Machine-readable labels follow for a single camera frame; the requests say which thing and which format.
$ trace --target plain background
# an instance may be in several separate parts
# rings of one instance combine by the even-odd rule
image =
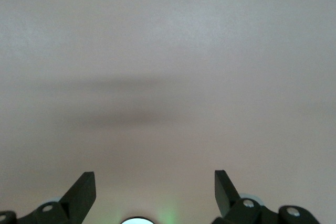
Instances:
[[[84,224],[219,216],[214,170],[336,219],[336,0],[0,0],[0,209],[94,171]]]

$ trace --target black bracket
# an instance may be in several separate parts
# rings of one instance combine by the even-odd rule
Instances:
[[[222,217],[212,224],[320,224],[302,207],[282,206],[277,214],[253,199],[241,198],[224,170],[215,171],[215,196]]]
[[[0,224],[81,224],[96,199],[93,172],[83,173],[58,202],[48,202],[17,219],[13,211],[0,211]]]

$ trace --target silver screw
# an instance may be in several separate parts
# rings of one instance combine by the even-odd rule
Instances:
[[[42,209],[42,212],[47,212],[47,211],[50,211],[50,210],[52,210],[52,205],[45,206],[45,207]]]
[[[245,200],[243,201],[243,204],[244,204],[245,207],[254,207],[254,203],[253,203],[253,201],[252,201],[252,200],[249,200],[249,199],[245,199]]]
[[[300,216],[300,212],[296,208],[294,208],[294,207],[287,208],[287,213],[289,213],[290,215],[293,215],[295,217],[299,217]]]

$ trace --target round light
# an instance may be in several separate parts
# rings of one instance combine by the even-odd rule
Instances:
[[[143,217],[132,217],[127,220],[124,220],[121,224],[154,224],[154,223]]]

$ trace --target gray surface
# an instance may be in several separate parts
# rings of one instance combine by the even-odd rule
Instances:
[[[336,0],[0,2],[0,209],[93,170],[86,224],[205,224],[225,169],[334,223]]]

